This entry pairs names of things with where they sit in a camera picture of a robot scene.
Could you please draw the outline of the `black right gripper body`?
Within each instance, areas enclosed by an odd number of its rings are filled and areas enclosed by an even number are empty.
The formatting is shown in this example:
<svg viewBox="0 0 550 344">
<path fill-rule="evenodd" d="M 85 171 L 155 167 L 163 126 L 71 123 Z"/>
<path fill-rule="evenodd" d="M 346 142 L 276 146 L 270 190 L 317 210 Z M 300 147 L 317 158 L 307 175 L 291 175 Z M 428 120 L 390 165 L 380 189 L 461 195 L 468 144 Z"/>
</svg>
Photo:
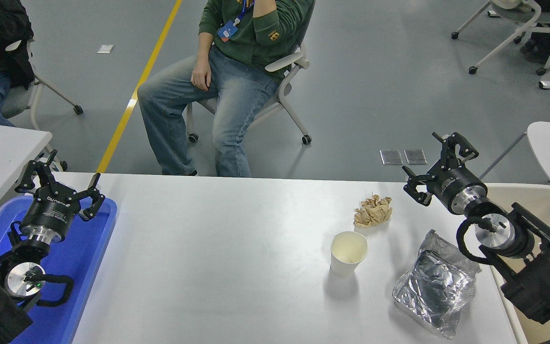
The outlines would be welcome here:
<svg viewBox="0 0 550 344">
<path fill-rule="evenodd" d="M 426 189 L 448 211 L 464 211 L 472 201 L 487 196 L 487 186 L 465 166 L 445 171 L 435 165 L 428 174 L 434 178 L 426 182 Z"/>
</svg>

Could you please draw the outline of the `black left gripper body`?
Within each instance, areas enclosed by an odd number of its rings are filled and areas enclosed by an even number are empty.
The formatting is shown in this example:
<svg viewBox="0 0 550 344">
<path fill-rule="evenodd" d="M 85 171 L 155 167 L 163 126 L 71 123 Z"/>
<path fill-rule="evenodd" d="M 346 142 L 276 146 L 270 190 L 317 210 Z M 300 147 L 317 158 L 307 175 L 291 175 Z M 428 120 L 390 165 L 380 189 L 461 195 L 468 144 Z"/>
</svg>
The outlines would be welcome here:
<svg viewBox="0 0 550 344">
<path fill-rule="evenodd" d="M 72 196 L 72 193 L 64 191 L 54 194 L 48 187 L 40 187 L 21 221 L 22 233 L 28 234 L 29 228 L 43 226 L 58 235 L 66 235 L 80 210 L 80 202 L 69 199 Z"/>
</svg>

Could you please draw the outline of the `person's right hand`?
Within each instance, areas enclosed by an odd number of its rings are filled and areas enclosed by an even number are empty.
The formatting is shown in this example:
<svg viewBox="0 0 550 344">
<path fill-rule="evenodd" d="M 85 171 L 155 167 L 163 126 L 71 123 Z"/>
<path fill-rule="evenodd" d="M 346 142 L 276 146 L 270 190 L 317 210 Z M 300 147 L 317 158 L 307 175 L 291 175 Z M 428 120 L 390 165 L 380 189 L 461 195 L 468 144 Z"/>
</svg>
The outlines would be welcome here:
<svg viewBox="0 0 550 344">
<path fill-rule="evenodd" d="M 197 59 L 190 82 L 201 91 L 208 91 L 211 85 L 212 71 L 208 59 Z"/>
</svg>

